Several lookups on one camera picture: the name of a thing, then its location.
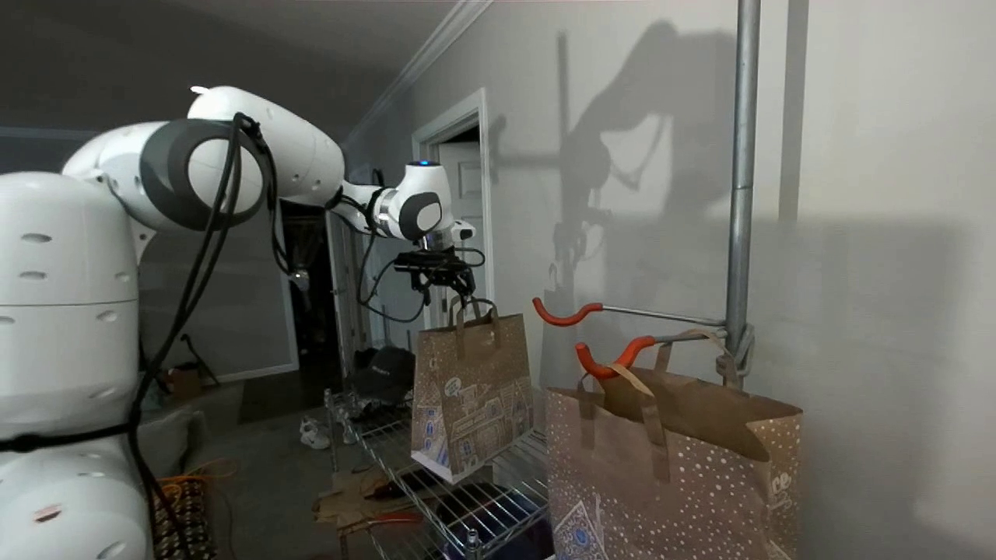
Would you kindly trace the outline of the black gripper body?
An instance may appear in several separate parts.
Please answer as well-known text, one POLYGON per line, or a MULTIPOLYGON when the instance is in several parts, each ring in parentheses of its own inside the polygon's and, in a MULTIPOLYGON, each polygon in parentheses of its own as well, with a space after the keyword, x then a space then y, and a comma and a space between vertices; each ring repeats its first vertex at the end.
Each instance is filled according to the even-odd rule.
POLYGON ((412 285, 417 292, 429 292, 433 285, 449 285, 458 294, 477 292, 472 267, 461 261, 455 249, 401 253, 395 258, 395 267, 412 276, 412 285))

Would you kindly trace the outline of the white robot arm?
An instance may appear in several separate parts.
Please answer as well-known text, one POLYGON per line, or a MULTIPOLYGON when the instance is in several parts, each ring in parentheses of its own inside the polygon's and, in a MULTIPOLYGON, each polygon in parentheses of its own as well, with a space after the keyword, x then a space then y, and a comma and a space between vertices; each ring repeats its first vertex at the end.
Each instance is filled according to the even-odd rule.
POLYGON ((437 160, 351 184, 333 138, 240 88, 102 129, 55 172, 0 173, 0 560, 154 560, 144 253, 169 231, 224 240, 282 202, 406 240, 409 269, 472 285, 458 258, 472 224, 437 160))

